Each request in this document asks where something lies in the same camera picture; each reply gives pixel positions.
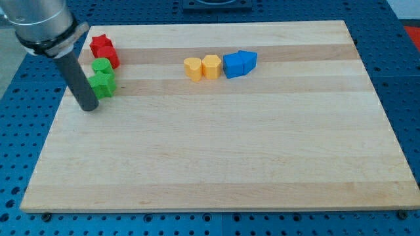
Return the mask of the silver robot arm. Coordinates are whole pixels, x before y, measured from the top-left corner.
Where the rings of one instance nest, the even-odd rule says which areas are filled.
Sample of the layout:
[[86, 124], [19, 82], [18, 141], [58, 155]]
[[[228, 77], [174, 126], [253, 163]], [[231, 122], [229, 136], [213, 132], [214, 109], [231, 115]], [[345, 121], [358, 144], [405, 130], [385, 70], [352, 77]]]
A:
[[1, 13], [32, 55], [61, 58], [89, 31], [88, 23], [76, 20], [66, 0], [1, 0]]

